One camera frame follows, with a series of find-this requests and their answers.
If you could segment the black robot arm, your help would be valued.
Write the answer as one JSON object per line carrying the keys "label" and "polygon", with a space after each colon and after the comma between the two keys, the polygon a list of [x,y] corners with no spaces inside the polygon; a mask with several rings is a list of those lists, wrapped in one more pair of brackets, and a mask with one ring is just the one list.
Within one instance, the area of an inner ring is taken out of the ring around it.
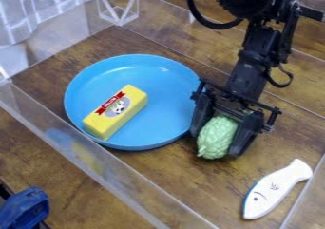
{"label": "black robot arm", "polygon": [[290,55],[290,44],[298,19],[304,16],[325,22],[325,12],[299,0],[216,0],[235,19],[216,24],[207,20],[187,0],[193,19],[209,29],[228,29],[247,21],[238,61],[224,86],[201,80],[191,94],[195,109],[189,134],[196,138],[197,156],[217,159],[239,156],[256,136],[271,130],[280,109],[259,102],[267,84],[278,88],[270,70],[279,68]]}

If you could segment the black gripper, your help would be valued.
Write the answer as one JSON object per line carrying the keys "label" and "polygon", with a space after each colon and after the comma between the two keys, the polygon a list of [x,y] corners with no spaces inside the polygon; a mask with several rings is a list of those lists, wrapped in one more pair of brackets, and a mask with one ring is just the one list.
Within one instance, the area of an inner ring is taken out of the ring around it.
{"label": "black gripper", "polygon": [[220,113],[238,122],[228,155],[238,157],[246,151],[258,134],[268,131],[276,117],[282,114],[278,107],[259,102],[267,83],[278,88],[290,85],[292,74],[282,64],[276,68],[286,74],[287,81],[278,83],[270,76],[271,65],[251,52],[242,51],[224,86],[207,79],[199,80],[199,86],[191,94],[195,103],[189,122],[189,135],[196,137],[209,118]]}

